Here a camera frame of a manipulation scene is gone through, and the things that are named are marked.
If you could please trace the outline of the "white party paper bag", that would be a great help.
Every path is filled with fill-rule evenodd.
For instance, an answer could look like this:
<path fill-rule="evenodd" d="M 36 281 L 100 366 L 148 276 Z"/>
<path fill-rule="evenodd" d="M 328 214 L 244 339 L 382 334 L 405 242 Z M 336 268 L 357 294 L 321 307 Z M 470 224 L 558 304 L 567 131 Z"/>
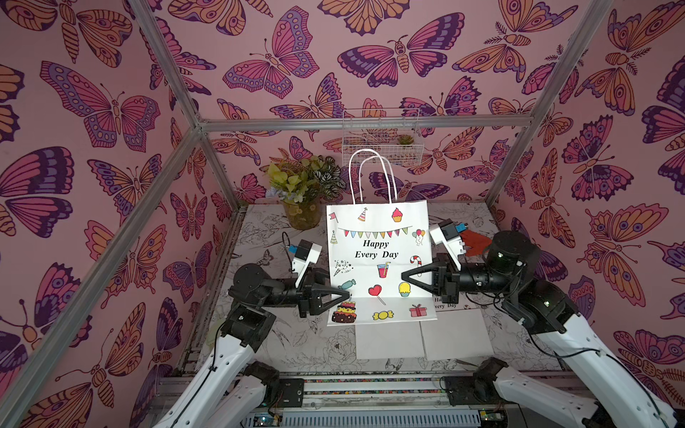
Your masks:
<path fill-rule="evenodd" d="M 442 303 L 437 297 L 433 300 L 437 319 L 420 322 L 429 361 L 468 360 L 494 355 L 479 305 L 469 301 Z"/>

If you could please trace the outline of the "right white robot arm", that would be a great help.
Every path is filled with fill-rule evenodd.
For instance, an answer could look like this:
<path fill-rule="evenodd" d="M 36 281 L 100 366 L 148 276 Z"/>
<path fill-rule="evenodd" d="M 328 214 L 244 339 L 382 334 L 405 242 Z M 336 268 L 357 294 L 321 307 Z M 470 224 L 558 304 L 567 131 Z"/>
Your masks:
<path fill-rule="evenodd" d="M 565 362 L 592 394 L 579 397 L 488 358 L 473 374 L 478 399 L 515 403 L 564 427 L 684 425 L 683 412 L 651 392 L 610 351 L 567 294 L 535 275 L 541 251 L 528 237 L 501 231 L 482 263 L 461 264 L 456 253 L 460 235 L 443 236 L 442 228 L 434 232 L 447 253 L 404 271 L 402 280 L 444 303 L 456 303 L 463 294 L 492 295 L 543 354 Z"/>

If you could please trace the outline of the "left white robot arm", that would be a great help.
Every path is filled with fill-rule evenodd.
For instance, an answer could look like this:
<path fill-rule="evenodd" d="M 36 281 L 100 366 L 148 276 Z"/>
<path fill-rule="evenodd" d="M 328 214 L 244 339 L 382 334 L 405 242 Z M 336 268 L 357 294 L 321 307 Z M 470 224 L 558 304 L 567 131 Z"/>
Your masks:
<path fill-rule="evenodd" d="M 297 278 L 272 278 L 262 266 L 245 264 L 229 289 L 235 306 L 215 333 L 212 352 L 196 376 L 156 423 L 158 427 L 238 427 L 282 393 L 279 372 L 255 361 L 276 322 L 270 308 L 291 308 L 318 316 L 349 300 L 330 285 L 327 271 L 307 267 Z"/>

